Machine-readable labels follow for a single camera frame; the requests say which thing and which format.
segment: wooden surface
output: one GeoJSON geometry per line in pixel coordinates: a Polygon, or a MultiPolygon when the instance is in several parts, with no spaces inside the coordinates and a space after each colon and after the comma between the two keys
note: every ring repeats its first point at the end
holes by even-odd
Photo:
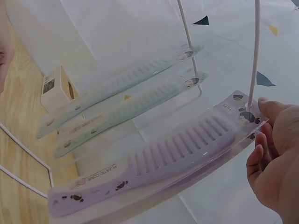
{"type": "MultiPolygon", "coordinates": [[[[0,95],[0,122],[28,149],[50,167],[56,133],[40,140],[35,138],[39,119],[46,114],[40,103],[43,77],[10,26],[15,56],[10,66],[5,91],[0,95]]],[[[0,129],[0,164],[43,193],[50,188],[48,171],[0,129]]],[[[53,174],[56,185],[78,176],[75,165],[53,174]]],[[[0,223],[46,224],[47,200],[23,187],[0,171],[0,223]]]]}

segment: white sheet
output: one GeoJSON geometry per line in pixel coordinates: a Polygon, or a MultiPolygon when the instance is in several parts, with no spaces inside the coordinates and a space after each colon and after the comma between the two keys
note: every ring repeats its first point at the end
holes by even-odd
{"type": "MultiPolygon", "coordinates": [[[[189,24],[206,15],[210,21],[209,26],[191,26],[193,42],[206,47],[202,54],[196,56],[200,70],[210,75],[202,86],[204,94],[199,101],[161,122],[153,121],[163,114],[165,105],[138,117],[142,125],[150,125],[133,136],[135,140],[128,140],[128,144],[133,147],[142,145],[143,140],[156,139],[169,129],[217,104],[235,89],[249,91],[254,41],[253,4],[253,0],[183,0],[189,24]]],[[[263,21],[258,71],[277,86],[257,86],[254,97],[265,96],[285,103],[299,104],[299,64],[296,61],[299,58],[299,11],[295,10],[290,0],[261,0],[261,6],[263,21]],[[270,24],[278,27],[277,36],[267,27],[270,24]]],[[[79,92],[86,91],[143,56],[186,42],[176,0],[9,0],[7,7],[12,24],[41,70],[50,73],[57,65],[63,65],[79,92]]],[[[191,66],[191,63],[178,66],[191,66]]],[[[172,72],[176,72],[176,67],[165,71],[164,75],[170,76],[172,72]]],[[[137,86],[129,93],[137,94],[142,88],[142,85],[137,86]]],[[[167,102],[167,109],[175,109],[196,94],[198,92],[172,99],[167,102]]],[[[109,136],[102,137],[113,140],[122,134],[123,129],[125,128],[119,126],[116,134],[115,129],[112,129],[109,136]]],[[[98,145],[96,139],[90,143],[98,145]]],[[[99,161],[114,160],[124,153],[118,147],[98,154],[98,157],[93,156],[93,160],[80,163],[79,169],[85,172],[99,161]]],[[[226,221],[224,223],[234,224],[240,223],[240,214],[248,214],[243,213],[248,211],[247,206],[251,211],[259,212],[254,209],[259,204],[253,199],[246,180],[239,179],[245,175],[244,167],[240,167],[245,166],[246,157],[251,150],[252,148],[246,149],[243,156],[233,160],[235,162],[219,169],[220,175],[209,176],[203,185],[200,182],[180,194],[188,213],[193,216],[192,221],[190,217],[182,220],[190,223],[194,223],[193,220],[199,220],[199,223],[217,223],[218,218],[223,218],[226,221]],[[226,175],[230,184],[236,187],[236,191],[242,192],[241,195],[245,198],[234,198],[234,203],[228,207],[231,210],[222,213],[221,207],[215,205],[231,201],[231,197],[226,197],[230,193],[221,184],[227,181],[222,178],[226,175]],[[223,195],[215,199],[207,197],[203,204],[201,196],[204,189],[211,189],[210,186],[214,185],[219,185],[221,189],[211,192],[222,192],[223,195]],[[235,206],[239,209],[237,213],[232,212],[235,206]],[[204,214],[192,208],[200,208],[204,214]]],[[[174,201],[166,202],[169,203],[166,207],[174,204],[174,201]]],[[[144,222],[144,218],[154,215],[154,212],[147,213],[143,218],[138,217],[132,222],[144,222]]],[[[273,223],[276,218],[276,214],[272,213],[263,222],[273,223]]]]}

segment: white paper backdrop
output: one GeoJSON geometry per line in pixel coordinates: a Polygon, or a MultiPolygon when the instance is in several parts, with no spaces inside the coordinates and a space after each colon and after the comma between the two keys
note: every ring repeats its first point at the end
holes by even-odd
{"type": "MultiPolygon", "coordinates": [[[[254,19],[253,0],[182,3],[189,24],[209,16],[210,26],[191,27],[196,37],[254,19]]],[[[269,18],[295,6],[290,0],[261,0],[261,7],[262,17],[269,18]]],[[[79,92],[136,59],[186,42],[176,0],[8,0],[7,10],[41,71],[64,66],[79,92]]]]}

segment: product label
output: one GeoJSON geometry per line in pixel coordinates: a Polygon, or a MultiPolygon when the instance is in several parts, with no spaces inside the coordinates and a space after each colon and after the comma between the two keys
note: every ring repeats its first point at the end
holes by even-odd
{"type": "Polygon", "coordinates": [[[74,134],[74,133],[76,133],[77,131],[81,130],[83,127],[87,127],[87,126],[89,126],[90,124],[92,124],[93,122],[95,122],[96,120],[99,120],[99,119],[102,119],[102,118],[104,118],[104,115],[103,115],[103,114],[100,114],[99,116],[96,116],[96,117],[94,117],[94,118],[88,120],[87,122],[85,122],[85,123],[83,123],[83,124],[80,124],[80,125],[78,125],[78,126],[72,128],[72,129],[70,130],[70,134],[74,134]]]}
{"type": "Polygon", "coordinates": [[[109,173],[110,171],[114,170],[114,169],[117,169],[117,166],[116,164],[112,164],[111,166],[109,167],[106,167],[88,177],[83,177],[82,179],[78,180],[78,181],[75,181],[72,185],[71,185],[71,190],[75,189],[75,188],[78,188],[80,187],[81,185],[84,185],[86,184],[86,182],[88,181],[92,181],[102,175],[105,175],[106,173],[109,173]]]}

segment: white hanging rack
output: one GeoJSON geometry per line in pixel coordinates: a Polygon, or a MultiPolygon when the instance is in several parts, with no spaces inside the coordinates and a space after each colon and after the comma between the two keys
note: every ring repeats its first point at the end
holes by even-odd
{"type": "MultiPolygon", "coordinates": [[[[187,25],[187,22],[186,22],[185,13],[184,13],[184,10],[183,10],[181,0],[178,0],[178,7],[179,7],[179,10],[180,10],[180,13],[181,13],[181,16],[182,16],[183,25],[184,25],[187,40],[188,40],[188,45],[189,45],[190,49],[194,49],[194,47],[192,46],[190,32],[189,32],[188,25],[187,25]]],[[[259,38],[260,38],[260,0],[255,0],[255,48],[254,48],[254,58],[253,58],[253,65],[252,65],[251,84],[250,84],[249,99],[248,99],[248,110],[250,110],[250,107],[251,107],[251,104],[252,104],[254,87],[255,87],[255,84],[256,84],[259,38]]],[[[193,64],[194,74],[195,74],[195,76],[198,76],[196,60],[195,60],[194,57],[192,57],[192,64],[193,64]]],[[[199,88],[200,93],[199,93],[199,96],[197,98],[201,97],[201,95],[202,95],[202,88],[201,88],[200,84],[198,85],[198,88],[199,88]]],[[[23,150],[25,150],[26,153],[28,153],[30,156],[32,156],[36,161],[38,161],[41,165],[43,165],[48,170],[50,185],[51,185],[51,187],[54,187],[54,181],[53,181],[53,175],[52,175],[51,168],[46,163],[44,163],[41,159],[39,159],[33,152],[31,152],[28,148],[26,148],[2,123],[0,123],[0,128],[16,144],[18,144],[23,150]]],[[[8,171],[6,168],[4,168],[2,165],[0,165],[0,170],[3,171],[4,173],[6,173],[11,178],[15,179],[17,182],[19,182],[20,184],[22,184],[26,188],[32,190],[33,192],[39,194],[40,196],[42,196],[44,198],[48,198],[48,196],[46,194],[44,194],[41,191],[37,190],[36,188],[31,186],[30,184],[24,182],[19,177],[15,176],[10,171],[8,171]]]]}

